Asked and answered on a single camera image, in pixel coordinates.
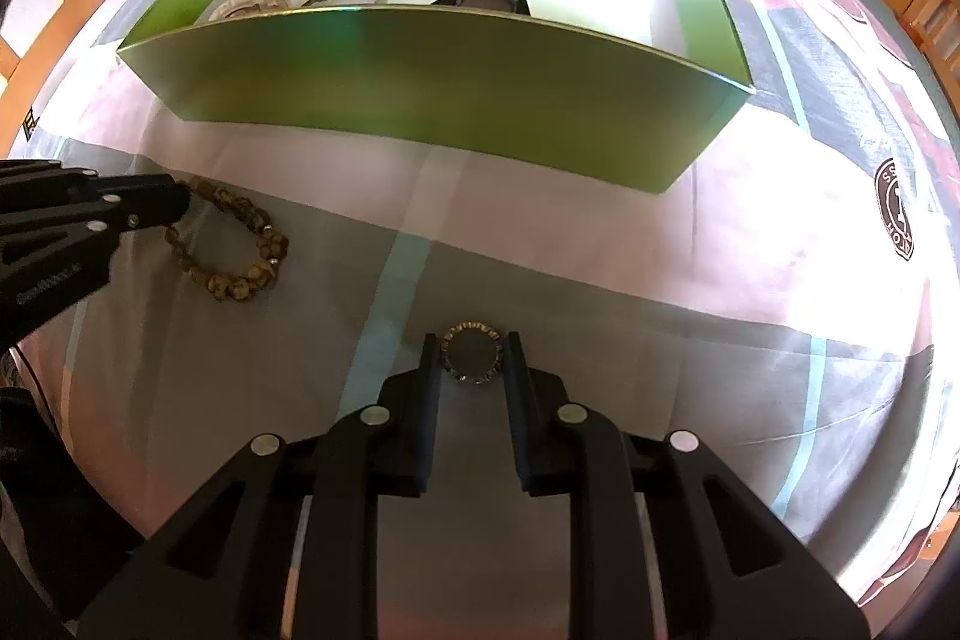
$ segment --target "wooden bead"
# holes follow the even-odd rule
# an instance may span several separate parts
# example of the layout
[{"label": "wooden bead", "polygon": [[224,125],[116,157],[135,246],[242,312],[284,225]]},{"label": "wooden bead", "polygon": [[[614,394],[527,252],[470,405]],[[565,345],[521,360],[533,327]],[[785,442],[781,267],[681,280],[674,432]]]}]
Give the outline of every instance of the wooden bead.
[{"label": "wooden bead", "polygon": [[240,223],[246,223],[247,218],[250,217],[250,213],[256,209],[253,206],[253,201],[247,199],[245,196],[238,196],[237,199],[234,199],[230,211],[233,213],[234,218],[240,221]]},{"label": "wooden bead", "polygon": [[222,213],[227,213],[230,211],[230,205],[232,205],[236,196],[232,194],[231,191],[228,191],[226,188],[219,187],[213,191],[213,205],[220,210]]},{"label": "wooden bead", "polygon": [[286,258],[289,244],[289,239],[280,234],[275,228],[267,229],[261,236],[256,238],[256,247],[260,251],[260,258],[268,260],[271,258]]},{"label": "wooden bead", "polygon": [[213,199],[213,194],[217,190],[217,186],[215,186],[209,180],[204,180],[200,177],[194,177],[190,180],[190,190],[194,191],[194,193],[197,194],[197,196],[200,196],[201,199],[210,201]]},{"label": "wooden bead", "polygon": [[217,301],[223,301],[227,298],[227,289],[230,285],[230,278],[226,274],[211,274],[206,289],[213,294]]},{"label": "wooden bead", "polygon": [[186,244],[179,237],[179,231],[174,226],[168,226],[163,237],[170,244],[179,267],[218,301],[227,298],[237,302],[250,301],[258,290],[274,285],[277,282],[280,259],[286,257],[289,241],[284,234],[272,227],[270,215],[256,207],[246,196],[234,194],[229,188],[215,185],[202,177],[191,178],[189,187],[201,199],[209,201],[223,213],[231,213],[257,234],[256,247],[263,261],[253,263],[242,277],[205,271],[194,262]]},{"label": "wooden bead", "polygon": [[270,215],[267,215],[266,211],[261,210],[261,208],[254,207],[253,210],[251,210],[250,216],[247,218],[247,228],[253,231],[254,234],[259,234],[269,225]]},{"label": "wooden bead", "polygon": [[277,280],[277,271],[269,263],[255,263],[244,275],[256,290],[270,287]]},{"label": "wooden bead", "polygon": [[213,277],[213,274],[208,271],[204,271],[202,268],[200,268],[200,266],[191,266],[190,268],[190,278],[198,286],[206,287],[206,285],[208,285],[210,282],[211,277]]},{"label": "wooden bead", "polygon": [[230,281],[227,291],[230,294],[230,298],[235,302],[245,302],[253,298],[253,295],[256,293],[250,283],[243,277],[233,278],[233,280]]}]

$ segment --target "green box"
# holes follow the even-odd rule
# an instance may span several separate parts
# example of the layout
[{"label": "green box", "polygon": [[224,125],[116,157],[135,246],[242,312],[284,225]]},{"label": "green box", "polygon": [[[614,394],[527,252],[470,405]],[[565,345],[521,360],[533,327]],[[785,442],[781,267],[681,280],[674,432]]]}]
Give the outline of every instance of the green box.
[{"label": "green box", "polygon": [[688,58],[563,23],[428,5],[194,25],[213,1],[157,0],[119,50],[188,121],[416,140],[662,193],[754,92],[723,0],[674,0]]}]

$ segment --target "light blue stripe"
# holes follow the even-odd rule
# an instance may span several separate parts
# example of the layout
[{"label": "light blue stripe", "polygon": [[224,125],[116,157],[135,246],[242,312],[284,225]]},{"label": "light blue stripe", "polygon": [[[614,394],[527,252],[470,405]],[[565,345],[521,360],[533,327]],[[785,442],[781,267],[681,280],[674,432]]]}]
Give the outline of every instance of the light blue stripe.
[{"label": "light blue stripe", "polygon": [[64,148],[66,147],[67,138],[61,137],[56,142],[56,147],[54,148],[54,154],[50,156],[53,161],[61,161],[62,155],[64,154]]},{"label": "light blue stripe", "polygon": [[827,340],[822,336],[810,338],[810,372],[806,384],[806,410],[803,413],[803,434],[800,435],[800,445],[797,455],[793,458],[790,471],[787,473],[784,487],[774,499],[770,509],[779,519],[784,520],[787,506],[793,492],[796,490],[803,472],[810,462],[810,453],[813,453],[813,440],[817,437],[817,414],[820,410],[820,394],[824,387],[824,370],[827,367]]},{"label": "light blue stripe", "polygon": [[392,372],[430,244],[423,237],[397,234],[347,372],[338,419],[376,402],[383,381]]},{"label": "light blue stripe", "polygon": [[82,299],[73,311],[73,322],[70,324],[70,339],[66,343],[66,358],[64,368],[73,374],[73,367],[77,365],[77,351],[80,349],[80,332],[83,330],[83,319],[86,317],[86,305],[89,299]]},{"label": "light blue stripe", "polygon": [[793,105],[793,114],[797,119],[797,124],[809,134],[810,123],[806,119],[806,111],[803,109],[803,101],[800,100],[800,89],[797,87],[797,80],[794,79],[793,70],[790,68],[790,62],[786,59],[784,43],[781,42],[779,33],[776,33],[774,22],[770,19],[770,12],[767,10],[767,7],[762,3],[757,4],[755,0],[751,0],[751,4],[757,11],[757,17],[760,18],[760,24],[763,26],[763,31],[767,35],[767,41],[770,42],[770,47],[773,49],[774,57],[776,58],[776,66],[779,67],[781,76],[784,78],[787,96],[790,98],[790,103]]}]

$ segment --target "bracelet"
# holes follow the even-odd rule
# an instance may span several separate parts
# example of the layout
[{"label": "bracelet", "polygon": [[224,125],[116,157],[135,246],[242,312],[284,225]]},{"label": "bracelet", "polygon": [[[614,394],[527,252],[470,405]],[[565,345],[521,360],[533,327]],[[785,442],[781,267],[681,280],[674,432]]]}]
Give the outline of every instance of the bracelet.
[{"label": "bracelet", "polygon": [[235,302],[248,302],[256,292],[266,290],[277,282],[280,262],[286,258],[290,241],[272,227],[270,215],[245,196],[237,196],[233,191],[200,177],[194,177],[186,185],[190,191],[204,201],[209,201],[220,212],[233,215],[247,226],[256,236],[256,248],[262,260],[253,263],[238,277],[206,271],[187,252],[186,244],[179,237],[179,231],[174,226],[167,226],[163,239],[170,245],[174,258],[184,273],[189,274],[191,280],[204,287],[217,301],[229,298]]},{"label": "bracelet", "polygon": [[488,383],[503,362],[503,345],[496,329],[479,320],[465,320],[440,340],[443,368],[461,383]]}]

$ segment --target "metal screw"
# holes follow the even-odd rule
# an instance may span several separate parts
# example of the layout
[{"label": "metal screw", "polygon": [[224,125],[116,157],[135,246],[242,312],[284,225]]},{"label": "metal screw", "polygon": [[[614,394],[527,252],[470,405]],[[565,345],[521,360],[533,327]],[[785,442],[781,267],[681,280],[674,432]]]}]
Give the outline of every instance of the metal screw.
[{"label": "metal screw", "polygon": [[563,423],[583,423],[587,420],[587,409],[580,405],[563,405],[557,410],[557,417]]},{"label": "metal screw", "polygon": [[700,447],[700,441],[693,432],[673,432],[670,434],[670,444],[680,453],[693,453]]},{"label": "metal screw", "polygon": [[390,410],[381,408],[380,405],[371,405],[360,413],[360,420],[367,426],[382,426],[390,420]]},{"label": "metal screw", "polygon": [[257,456],[272,456],[280,450],[280,438],[276,434],[261,434],[259,437],[253,437],[250,449]]}]

